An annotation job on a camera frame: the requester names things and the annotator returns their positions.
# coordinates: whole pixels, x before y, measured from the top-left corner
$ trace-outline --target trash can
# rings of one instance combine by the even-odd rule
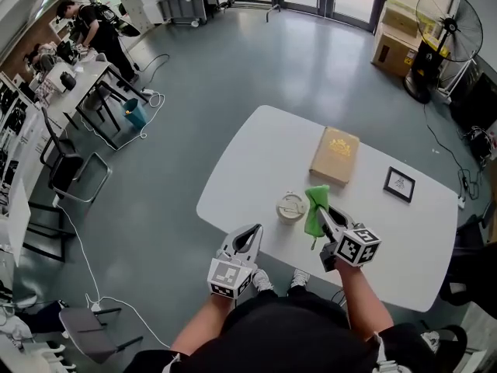
[[[145,127],[145,124],[148,122],[147,113],[138,99],[129,99],[123,105],[123,109],[124,117],[126,117],[138,130]]]

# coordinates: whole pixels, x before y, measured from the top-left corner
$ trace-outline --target book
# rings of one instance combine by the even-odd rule
[[[355,135],[325,128],[309,171],[344,187],[352,176],[359,143]]]

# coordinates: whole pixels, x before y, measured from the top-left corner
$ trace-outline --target black fan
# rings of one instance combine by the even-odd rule
[[[480,51],[483,30],[467,0],[419,0],[416,19],[422,42],[404,87],[412,98],[428,103],[428,87],[438,77],[442,61],[472,59]]]

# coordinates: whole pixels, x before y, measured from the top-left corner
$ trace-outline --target gray floor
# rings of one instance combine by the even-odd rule
[[[426,128],[422,106],[405,93],[398,78],[370,63],[373,41],[362,30],[312,16],[275,12],[267,24],[264,11],[240,9],[217,15],[198,29],[160,26],[144,38],[132,50],[141,67],[156,54],[171,55],[149,86],[163,92],[166,100],[147,128],[146,140],[113,152],[84,130],[69,131],[79,148],[97,150],[113,167],[91,207],[62,203],[82,237],[100,294],[131,303],[163,341],[174,340],[207,296],[207,268],[223,239],[219,230],[196,216],[196,203],[223,150],[260,105],[356,134],[459,192],[457,167]],[[143,83],[154,67],[141,76]],[[476,173],[448,109],[430,104],[427,113],[439,139]],[[103,127],[113,130],[109,121]],[[124,131],[117,139],[130,136]],[[102,174],[94,171],[81,192],[89,192]],[[459,222],[480,214],[489,195],[484,180],[481,196],[467,202]],[[44,173],[32,200],[49,204],[52,199]],[[419,236],[428,231],[420,222]],[[292,269],[266,256],[259,263],[283,293]],[[313,279],[310,287],[329,298],[336,290]],[[86,306],[86,292],[96,298],[78,240],[68,243],[66,264],[25,250],[16,272],[16,293],[26,289],[71,305]],[[389,308],[396,322],[424,318],[433,327],[461,322],[465,312],[440,300],[426,314]],[[116,341],[137,334],[144,334],[145,341],[111,358],[103,371],[122,370],[139,349],[160,347],[129,309],[112,322],[109,329]],[[90,363],[80,366],[97,371]]]

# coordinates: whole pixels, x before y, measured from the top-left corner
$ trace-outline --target white cable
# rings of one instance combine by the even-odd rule
[[[155,105],[152,104],[152,100],[154,99],[154,97],[158,98],[158,101]],[[165,95],[161,94],[160,92],[155,91],[152,94],[152,96],[150,97],[150,99],[148,100],[148,105],[150,105],[152,108],[157,108],[157,110],[154,113],[154,116],[152,116],[152,118],[141,128],[139,135],[137,135],[134,138],[131,138],[126,144],[121,145],[118,149],[115,149],[113,146],[111,146],[105,139],[103,139],[103,137],[100,134],[98,134],[95,131],[95,129],[89,128],[88,126],[86,126],[86,123],[82,117],[80,117],[80,119],[81,119],[81,122],[83,123],[83,126],[85,126],[86,130],[93,132],[94,135],[103,139],[103,141],[107,144],[107,146],[109,148],[111,148],[112,150],[117,152],[117,151],[120,151],[122,148],[124,148],[126,145],[128,145],[131,142],[133,142],[134,140],[136,140],[137,138],[141,138],[142,140],[144,140],[147,137],[147,133],[144,133],[143,130],[155,119],[155,116],[157,116],[158,111],[161,110],[162,106],[164,105],[164,102],[165,102]]]
[[[130,307],[131,309],[133,309],[134,313],[137,314],[138,318],[140,318],[140,320],[143,322],[143,324],[147,327],[148,331],[152,334],[152,336],[155,337],[155,339],[160,343],[162,344],[164,347],[166,348],[170,348],[169,345],[163,343],[160,341],[160,339],[157,337],[157,335],[154,333],[154,331],[150,328],[150,326],[145,322],[145,320],[141,317],[141,315],[138,313],[138,311],[136,310],[135,307],[133,307],[131,304],[128,304],[127,302],[123,302],[121,300],[118,300],[116,298],[113,298],[113,297],[109,297],[109,296],[104,296],[104,297],[100,297],[100,291],[99,291],[99,287],[98,285],[96,284],[96,280],[95,280],[95,277],[93,276],[93,272],[92,272],[92,268],[90,267],[90,263],[88,261],[88,258],[86,257],[86,254],[85,254],[85,248],[83,247],[83,242],[81,241],[81,238],[79,237],[79,234],[78,234],[78,230],[76,229],[76,226],[73,224],[72,220],[71,220],[71,217],[69,217],[69,214],[66,212],[66,210],[61,206],[61,205],[57,205],[64,213],[65,215],[68,217],[69,219],[69,222],[71,223],[72,225],[72,228],[75,229],[75,234],[76,234],[76,237],[78,238],[79,240],[79,244],[81,245],[81,251],[83,252],[83,256],[85,257],[85,260],[86,260],[86,264],[88,265],[88,270],[90,271],[90,275],[92,275],[92,279],[93,279],[93,283],[95,284],[95,289],[96,289],[96,295],[98,297],[98,301],[94,302],[90,296],[88,295],[88,293],[85,293],[85,299],[86,299],[86,306],[87,308],[89,308],[90,306],[90,302],[93,304],[93,305],[98,305],[100,306],[100,302],[104,299],[109,299],[109,300],[113,300],[115,302],[119,302],[120,304],[124,304],[125,306],[127,307]]]

